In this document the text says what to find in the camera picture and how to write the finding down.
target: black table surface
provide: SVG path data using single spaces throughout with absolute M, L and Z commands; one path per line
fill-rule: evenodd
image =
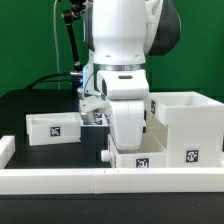
M 14 134 L 18 150 L 18 157 L 7 168 L 46 166 L 38 163 L 38 156 L 33 159 L 35 150 L 27 154 L 26 114 L 72 112 L 77 106 L 69 90 L 14 90 L 1 97 L 0 136 Z M 89 167 L 101 166 L 98 162 L 93 164 L 91 158 L 90 161 Z M 224 222 L 223 208 L 224 193 L 1 195 L 0 223 L 212 224 Z

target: white plastic container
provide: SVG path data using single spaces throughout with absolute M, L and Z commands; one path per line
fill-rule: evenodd
M 112 168 L 161 168 L 166 166 L 166 149 L 152 135 L 144 134 L 138 150 L 118 151 L 111 135 L 108 136 L 109 149 L 102 160 L 110 161 Z
M 221 166 L 224 105 L 195 92 L 151 93 L 147 132 L 167 150 L 166 167 Z
M 27 115 L 30 145 L 80 142 L 83 124 L 79 113 Z

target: green wall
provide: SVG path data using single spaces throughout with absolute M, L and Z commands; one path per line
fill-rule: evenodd
M 195 90 L 224 102 L 224 1 L 175 0 L 182 21 L 182 35 L 175 49 L 164 57 L 147 58 L 152 91 Z M 38 77 L 56 72 L 52 11 L 54 0 L 1 0 L 0 96 L 24 88 Z M 61 70 L 72 69 L 72 57 L 58 6 Z M 81 61 L 88 49 L 82 43 L 82 22 L 74 25 Z M 57 88 L 57 84 L 37 88 Z

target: black cable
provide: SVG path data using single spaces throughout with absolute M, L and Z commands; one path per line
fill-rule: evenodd
M 84 86 L 84 90 L 83 90 L 83 98 L 85 98 L 85 96 L 86 96 L 86 87 L 87 87 L 87 85 L 88 85 L 88 83 L 89 83 L 89 80 L 91 79 L 91 77 L 94 75 L 94 73 L 92 73 L 90 76 L 89 76 L 89 78 L 87 79 L 87 81 L 86 81 L 86 84 L 85 84 L 85 86 Z
M 46 76 L 41 77 L 41 78 L 37 79 L 36 81 L 32 82 L 31 84 L 26 86 L 25 89 L 32 89 L 36 84 L 38 84 L 41 81 L 44 81 L 46 79 L 51 79 L 51 78 L 55 78 L 55 77 L 64 77 L 64 76 L 69 76 L 69 75 L 70 75 L 70 73 L 56 73 L 56 74 L 52 74 L 52 75 L 46 75 Z

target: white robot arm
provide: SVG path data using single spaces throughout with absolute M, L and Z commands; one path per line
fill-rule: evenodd
M 118 150 L 136 150 L 141 144 L 143 100 L 149 92 L 143 69 L 145 55 L 163 55 L 179 39 L 177 13 L 174 13 L 177 31 L 171 41 L 167 43 L 170 33 L 161 36 L 161 31 L 158 32 L 159 26 L 164 25 L 160 24 L 162 14 L 166 14 L 163 11 L 167 6 L 171 13 L 175 9 L 170 2 L 94 0 L 84 16 L 85 40 L 94 51 L 95 89 L 104 96 L 110 109 L 109 125 Z

